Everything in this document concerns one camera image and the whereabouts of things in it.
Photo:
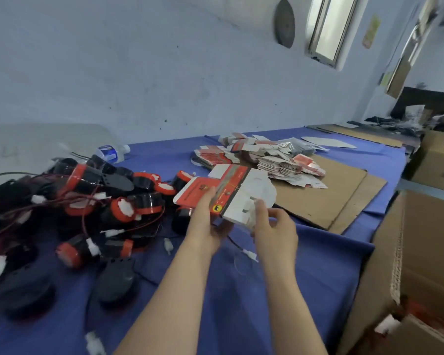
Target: plastic bottle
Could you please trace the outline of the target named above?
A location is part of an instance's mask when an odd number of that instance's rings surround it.
[[[128,144],[119,144],[116,146],[106,144],[105,146],[97,148],[95,154],[109,163],[118,163],[122,162],[125,159],[124,154],[129,152],[130,147]]]

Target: dark circular disc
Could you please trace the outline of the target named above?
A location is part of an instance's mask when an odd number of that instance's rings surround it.
[[[275,37],[280,45],[291,48],[295,41],[295,14],[288,0],[281,0],[275,11]]]

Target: blue fabric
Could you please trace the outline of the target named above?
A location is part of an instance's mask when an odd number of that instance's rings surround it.
[[[309,129],[256,132],[271,139],[315,135],[332,137]],[[326,342],[336,340],[350,309],[358,283],[362,259],[373,245],[368,243],[382,219],[394,186],[403,169],[404,153],[367,141],[341,135],[335,138],[355,144],[354,150],[333,149],[327,157],[388,180],[389,185],[369,204],[358,219],[338,236],[298,224],[299,235],[296,279]],[[204,176],[208,171],[190,163],[193,149],[217,144],[208,137],[140,143],[131,145],[128,160],[122,166],[134,171],[151,171],[163,180],[171,179],[180,169]],[[174,237],[166,220],[161,237]],[[249,234],[236,227],[232,237],[248,250],[254,250]],[[57,300],[41,317],[27,322],[11,322],[0,317],[0,355],[9,354],[87,354],[84,340],[84,308],[95,278],[89,267],[71,272],[53,256],[57,245],[53,234],[41,242],[41,256],[36,264],[48,268],[55,276]],[[181,238],[172,239],[175,250]],[[136,268],[146,277],[159,282],[173,256],[169,256],[162,239],[157,239],[144,253],[135,253]],[[89,308],[89,325],[102,339],[107,353],[116,349],[127,330],[148,303],[154,287],[139,283],[137,299],[125,309],[105,312],[95,301]],[[265,285],[259,264],[251,262],[225,242],[214,256],[203,305],[198,354],[271,354],[270,330]]]

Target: left hand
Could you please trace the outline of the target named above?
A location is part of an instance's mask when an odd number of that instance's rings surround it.
[[[199,200],[191,221],[187,227],[186,240],[203,252],[211,256],[217,252],[222,240],[230,233],[233,223],[223,220],[219,226],[213,226],[211,220],[210,203],[215,196],[215,188],[209,188]]]

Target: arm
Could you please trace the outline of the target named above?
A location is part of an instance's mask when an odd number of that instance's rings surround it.
[[[207,274],[221,239],[231,230],[211,225],[211,188],[198,203],[160,286],[122,340],[115,355],[194,355],[197,351]]]
[[[275,222],[268,217],[276,218]],[[282,209],[257,202],[255,244],[266,280],[271,337],[278,355],[327,355],[295,276],[298,235]]]

